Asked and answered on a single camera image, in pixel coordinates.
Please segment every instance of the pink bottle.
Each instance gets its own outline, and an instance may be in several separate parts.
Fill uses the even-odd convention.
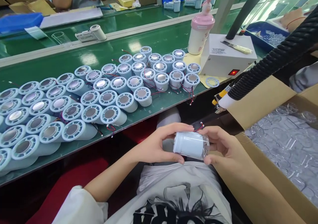
[[[212,9],[211,0],[202,4],[202,12],[196,15],[191,21],[191,33],[188,44],[188,52],[193,55],[201,53],[210,30],[213,28],[215,19],[210,14]]]

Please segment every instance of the bracelet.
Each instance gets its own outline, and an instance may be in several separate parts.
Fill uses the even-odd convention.
[[[298,19],[305,19],[306,17],[299,17],[297,19],[294,19],[293,21],[289,22],[289,24],[287,24],[286,29],[288,29],[288,25],[290,25],[292,22],[295,22]]]

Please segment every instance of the red indicator light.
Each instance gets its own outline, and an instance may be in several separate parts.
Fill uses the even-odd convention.
[[[228,75],[235,76],[239,72],[238,69],[233,69]]]

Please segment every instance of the black flexible hose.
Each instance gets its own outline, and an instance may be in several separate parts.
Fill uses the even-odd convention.
[[[226,39],[232,40],[235,37],[236,33],[242,26],[244,20],[247,18],[247,16],[250,14],[252,9],[254,9],[254,7],[257,5],[259,1],[260,0],[247,0],[245,2],[244,6],[238,13],[236,19],[234,20],[234,23],[232,24],[228,34],[226,35]]]
[[[274,48],[229,91],[234,100],[241,100],[262,81],[289,63],[297,60],[318,42],[318,7],[277,48]]]

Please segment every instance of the yellow box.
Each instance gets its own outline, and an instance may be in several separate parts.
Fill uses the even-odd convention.
[[[132,7],[132,4],[135,0],[118,0],[118,2],[121,4],[121,6],[124,6],[124,7]]]

